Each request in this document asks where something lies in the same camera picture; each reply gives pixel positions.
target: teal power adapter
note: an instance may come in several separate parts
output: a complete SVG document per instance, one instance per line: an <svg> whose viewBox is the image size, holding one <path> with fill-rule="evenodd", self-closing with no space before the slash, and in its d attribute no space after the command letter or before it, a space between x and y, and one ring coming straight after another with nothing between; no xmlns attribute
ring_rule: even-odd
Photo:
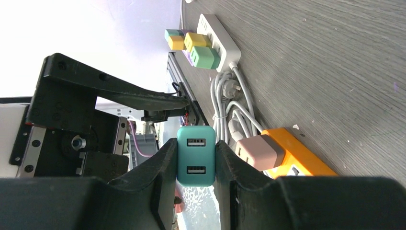
<svg viewBox="0 0 406 230"><path fill-rule="evenodd" d="M215 181L216 134L210 126L183 126L178 131L178 181L207 187Z"/></svg>

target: gray wooden table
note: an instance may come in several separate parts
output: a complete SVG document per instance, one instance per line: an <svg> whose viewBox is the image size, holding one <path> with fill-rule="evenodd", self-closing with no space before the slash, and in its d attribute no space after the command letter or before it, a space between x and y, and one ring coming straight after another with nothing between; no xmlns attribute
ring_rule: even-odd
<svg viewBox="0 0 406 230"><path fill-rule="evenodd" d="M216 14L240 47L265 127L289 128L341 175L406 184L405 1L196 0L187 29L200 13ZM177 61L209 119L216 71Z"/></svg>

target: electrical outlet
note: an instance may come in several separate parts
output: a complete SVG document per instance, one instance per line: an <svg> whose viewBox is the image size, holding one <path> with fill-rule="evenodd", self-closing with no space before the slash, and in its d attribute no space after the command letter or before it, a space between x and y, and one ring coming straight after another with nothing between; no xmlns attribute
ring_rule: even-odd
<svg viewBox="0 0 406 230"><path fill-rule="evenodd" d="M238 64L241 50L214 14L202 13L196 32L207 35L212 42L212 48L219 54L220 64L216 68L217 72L230 70L229 64L231 62Z"/></svg>

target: green power adapter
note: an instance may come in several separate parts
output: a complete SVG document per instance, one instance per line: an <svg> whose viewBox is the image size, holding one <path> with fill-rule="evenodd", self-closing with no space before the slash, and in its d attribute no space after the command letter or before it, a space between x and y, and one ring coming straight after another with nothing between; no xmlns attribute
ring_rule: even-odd
<svg viewBox="0 0 406 230"><path fill-rule="evenodd" d="M183 126L178 131L178 182L186 187L215 181L216 134L210 126Z"/></svg>
<svg viewBox="0 0 406 230"><path fill-rule="evenodd" d="M193 46L191 51L193 65L202 69L216 69L220 64L220 56L210 47Z"/></svg>

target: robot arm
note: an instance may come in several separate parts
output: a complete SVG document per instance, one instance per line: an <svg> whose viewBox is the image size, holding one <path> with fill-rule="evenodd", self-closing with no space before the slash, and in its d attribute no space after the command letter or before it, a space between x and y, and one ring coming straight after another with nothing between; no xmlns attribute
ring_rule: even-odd
<svg viewBox="0 0 406 230"><path fill-rule="evenodd" d="M170 229L177 140L105 183L97 178L0 180L5 229ZM405 190L385 178L281 177L255 170L222 141L216 182L223 230L404 229Z"/></svg>
<svg viewBox="0 0 406 230"><path fill-rule="evenodd" d="M1 163L18 179L0 179L1 229L170 229L177 140L126 173L126 119L95 110L97 96L151 111L190 103L61 54L47 57L31 103L20 103L12 124L13 147L2 142L9 155ZM215 147L215 173L223 230L406 229L405 189L391 179L273 180L222 141Z"/></svg>

